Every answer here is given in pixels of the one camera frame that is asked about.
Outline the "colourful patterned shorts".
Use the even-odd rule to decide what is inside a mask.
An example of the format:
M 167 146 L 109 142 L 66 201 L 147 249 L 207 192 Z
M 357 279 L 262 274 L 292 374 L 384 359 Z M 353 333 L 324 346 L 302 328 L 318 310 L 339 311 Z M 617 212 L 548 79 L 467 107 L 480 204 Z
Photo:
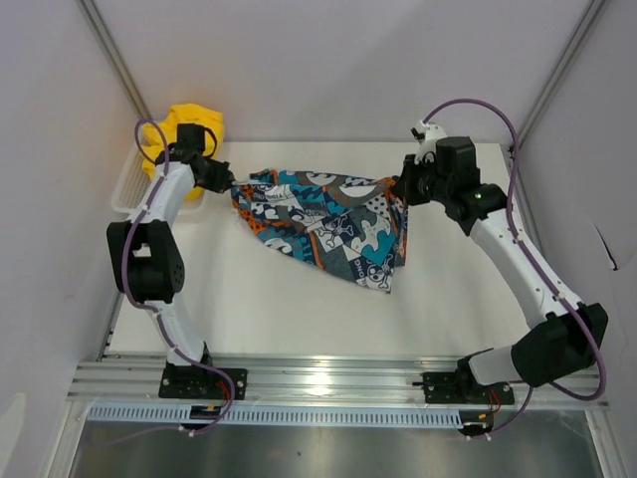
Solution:
M 392 191 L 397 180 L 268 168 L 230 194 L 266 247 L 388 294 L 407 253 L 408 209 Z

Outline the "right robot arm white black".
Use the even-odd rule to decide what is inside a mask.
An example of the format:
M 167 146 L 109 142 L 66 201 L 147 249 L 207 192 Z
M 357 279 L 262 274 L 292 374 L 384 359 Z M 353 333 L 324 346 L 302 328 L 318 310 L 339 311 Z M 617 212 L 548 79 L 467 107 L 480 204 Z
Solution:
M 454 378 L 456 393 L 473 402 L 497 382 L 556 385 L 561 378 L 601 365 L 607 313 L 566 287 L 516 226 L 503 189 L 482 181 L 474 143 L 437 129 L 415 137 L 418 149 L 406 155 L 393 193 L 409 206 L 441 204 L 494 263 L 529 327 L 511 346 L 462 358 Z

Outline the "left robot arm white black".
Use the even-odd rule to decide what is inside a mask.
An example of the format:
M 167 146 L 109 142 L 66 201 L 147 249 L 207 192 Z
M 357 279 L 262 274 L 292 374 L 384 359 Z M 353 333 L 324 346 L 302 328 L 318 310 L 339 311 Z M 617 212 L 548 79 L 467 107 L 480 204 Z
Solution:
M 201 187 L 222 194 L 234 175 L 227 162 L 206 151 L 206 140 L 218 148 L 212 128 L 196 123 L 176 127 L 176 141 L 161 133 L 162 149 L 155 174 L 140 204 L 128 217 L 111 223 L 106 239 L 118 290 L 145 311 L 167 345 L 166 361 L 185 366 L 181 386 L 196 398 L 215 388 L 207 346 L 189 317 L 182 290 L 186 271 L 172 226 L 187 193 Z

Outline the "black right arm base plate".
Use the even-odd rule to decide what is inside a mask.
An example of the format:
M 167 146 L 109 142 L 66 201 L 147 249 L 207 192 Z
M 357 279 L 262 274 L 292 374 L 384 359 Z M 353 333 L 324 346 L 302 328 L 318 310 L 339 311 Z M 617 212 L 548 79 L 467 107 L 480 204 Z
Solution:
M 481 385 L 456 371 L 425 371 L 411 385 L 423 391 L 428 404 L 513 405 L 516 402 L 508 382 Z

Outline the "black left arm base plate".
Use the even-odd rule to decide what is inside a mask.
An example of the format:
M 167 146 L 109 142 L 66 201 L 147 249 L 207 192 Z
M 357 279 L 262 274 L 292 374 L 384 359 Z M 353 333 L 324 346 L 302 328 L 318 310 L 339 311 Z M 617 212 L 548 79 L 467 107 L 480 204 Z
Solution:
M 206 354 L 201 363 L 214 366 L 213 358 Z M 248 370 L 237 367 L 221 367 L 232 380 L 235 400 L 244 400 L 248 384 Z M 217 372 L 203 369 L 193 364 L 175 365 L 166 362 L 158 396 L 164 399 L 209 399 L 221 400 L 230 393 L 228 380 Z

